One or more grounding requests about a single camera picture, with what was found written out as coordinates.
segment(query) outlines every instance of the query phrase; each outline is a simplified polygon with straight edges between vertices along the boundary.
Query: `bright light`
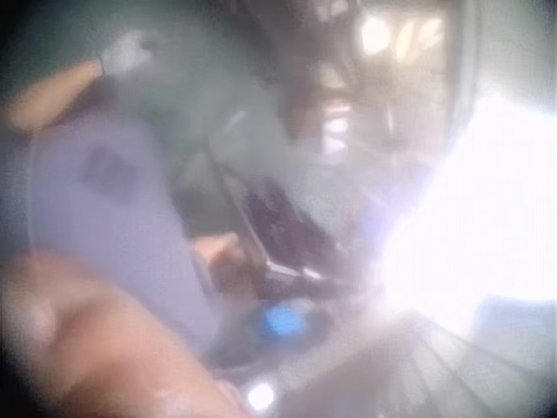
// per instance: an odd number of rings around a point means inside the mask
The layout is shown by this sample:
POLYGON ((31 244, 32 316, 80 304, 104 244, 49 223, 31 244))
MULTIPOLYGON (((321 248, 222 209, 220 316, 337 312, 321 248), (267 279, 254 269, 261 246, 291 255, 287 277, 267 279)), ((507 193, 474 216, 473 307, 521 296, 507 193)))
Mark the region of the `bright light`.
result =
POLYGON ((311 278, 311 279, 315 279, 315 280, 321 280, 323 279, 323 277, 321 276, 321 274, 317 273, 315 270, 312 270, 309 267, 304 267, 304 274, 311 278))
POLYGON ((348 120, 346 118, 336 118, 325 123, 325 129, 332 133, 343 133, 348 130, 348 120))
POLYGON ((397 61, 403 62, 408 55, 410 45, 413 40, 415 21, 410 20, 404 24, 399 36, 397 37, 397 45, 395 49, 397 61))
POLYGON ((387 298, 454 331, 487 296, 557 299, 557 120, 489 99, 383 259, 387 298))
POLYGON ((250 390, 247 400, 256 411, 265 411, 275 400, 275 391, 269 383, 260 383, 250 390))
POLYGON ((340 139, 329 137, 325 135, 323 137, 323 153, 325 155, 333 155, 337 152, 344 151, 346 149, 346 144, 340 139))
POLYGON ((391 43, 391 31, 386 23, 373 16, 368 16, 361 28, 364 51, 377 55, 391 43))

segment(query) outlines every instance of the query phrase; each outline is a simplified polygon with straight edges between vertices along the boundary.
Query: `person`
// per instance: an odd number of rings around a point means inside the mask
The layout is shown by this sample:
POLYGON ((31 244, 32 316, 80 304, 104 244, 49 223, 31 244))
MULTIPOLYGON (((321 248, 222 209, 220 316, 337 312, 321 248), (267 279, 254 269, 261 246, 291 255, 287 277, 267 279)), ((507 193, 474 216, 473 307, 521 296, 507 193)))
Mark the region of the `person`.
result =
POLYGON ((223 315, 206 267, 238 237, 187 243, 145 122, 110 107, 60 122, 96 80, 151 62, 156 41, 128 32, 3 113, 4 241, 27 254, 2 280, 3 342, 63 416, 245 416, 197 361, 223 315))
POLYGON ((20 251, 79 260, 138 298, 201 355, 223 312, 199 265, 235 248, 237 236, 187 242, 160 142, 144 121, 108 106, 60 122, 95 81, 152 63, 157 41, 154 33, 128 32, 100 57, 32 85, 6 107, 12 138, 4 146, 17 144, 6 153, 4 238, 20 251))

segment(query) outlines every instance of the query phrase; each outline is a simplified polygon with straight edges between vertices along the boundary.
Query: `gray shirt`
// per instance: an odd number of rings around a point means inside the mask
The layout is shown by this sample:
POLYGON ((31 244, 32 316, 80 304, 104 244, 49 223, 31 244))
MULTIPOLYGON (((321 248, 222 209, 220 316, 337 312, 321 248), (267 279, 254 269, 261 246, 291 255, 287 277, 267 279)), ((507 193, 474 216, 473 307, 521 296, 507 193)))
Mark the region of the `gray shirt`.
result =
POLYGON ((81 260, 200 353, 220 315, 194 269, 156 145, 148 125, 101 111, 53 128, 27 149, 20 226, 31 247, 81 260))

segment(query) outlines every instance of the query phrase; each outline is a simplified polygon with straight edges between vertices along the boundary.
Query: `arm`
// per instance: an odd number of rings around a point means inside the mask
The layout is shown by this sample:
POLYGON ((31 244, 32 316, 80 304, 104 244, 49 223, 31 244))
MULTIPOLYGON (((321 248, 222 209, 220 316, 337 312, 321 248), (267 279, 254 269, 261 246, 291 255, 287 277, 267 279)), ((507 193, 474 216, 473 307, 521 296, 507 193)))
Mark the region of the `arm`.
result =
POLYGON ((46 78, 8 105, 6 120, 19 131, 39 132, 60 118, 71 103, 102 75, 100 61, 90 60, 46 78))
POLYGON ((56 121, 71 103, 101 76, 122 75, 152 59, 154 35, 133 30, 92 59, 32 85, 4 111, 8 124, 36 133, 56 121))

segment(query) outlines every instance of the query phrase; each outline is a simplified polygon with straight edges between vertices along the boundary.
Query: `glove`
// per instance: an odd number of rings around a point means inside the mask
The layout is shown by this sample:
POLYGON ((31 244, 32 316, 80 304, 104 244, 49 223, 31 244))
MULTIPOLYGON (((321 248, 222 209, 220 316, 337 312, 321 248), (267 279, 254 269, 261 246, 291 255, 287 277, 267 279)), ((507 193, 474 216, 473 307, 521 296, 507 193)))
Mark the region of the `glove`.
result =
POLYGON ((125 33, 101 54, 103 74, 124 74, 153 59, 156 37, 152 32, 133 30, 125 33))

